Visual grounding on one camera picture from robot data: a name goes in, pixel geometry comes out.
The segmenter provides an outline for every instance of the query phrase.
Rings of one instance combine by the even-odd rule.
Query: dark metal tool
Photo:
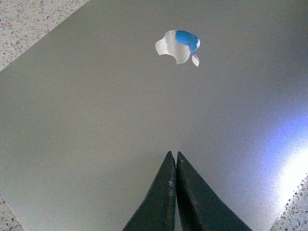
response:
[[[177,199],[183,231],[251,231],[214,193],[181,152]]]
[[[144,201],[123,231],[173,231],[175,191],[183,231],[251,231],[181,152],[168,152]]]
[[[176,169],[168,152],[144,201],[123,231],[173,231]]]

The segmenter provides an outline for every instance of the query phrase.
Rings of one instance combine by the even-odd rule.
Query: cutout apple logo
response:
[[[176,59],[177,64],[185,63],[191,53],[197,50],[199,46],[199,38],[184,30],[170,30],[155,44],[156,51],[159,55],[171,55]],[[192,55],[192,62],[196,66],[199,66],[199,58],[197,55]]]

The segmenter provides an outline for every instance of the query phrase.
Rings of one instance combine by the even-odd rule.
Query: speckled countertop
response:
[[[0,71],[87,1],[0,0]],[[294,190],[272,231],[308,231],[308,176]],[[23,231],[8,204],[0,194],[0,231]]]

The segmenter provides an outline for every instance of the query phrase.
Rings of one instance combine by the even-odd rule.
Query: laptop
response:
[[[86,3],[0,72],[1,193],[25,230],[122,230],[168,151],[269,230],[307,170],[304,12]],[[155,47],[170,31],[200,40],[182,64]]]

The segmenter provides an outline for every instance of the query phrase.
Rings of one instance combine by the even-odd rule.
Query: aluminum surface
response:
[[[121,230],[171,150],[269,230],[306,171],[306,11],[85,4],[0,72],[0,187],[24,228]],[[170,30],[198,36],[198,68],[157,54]]]

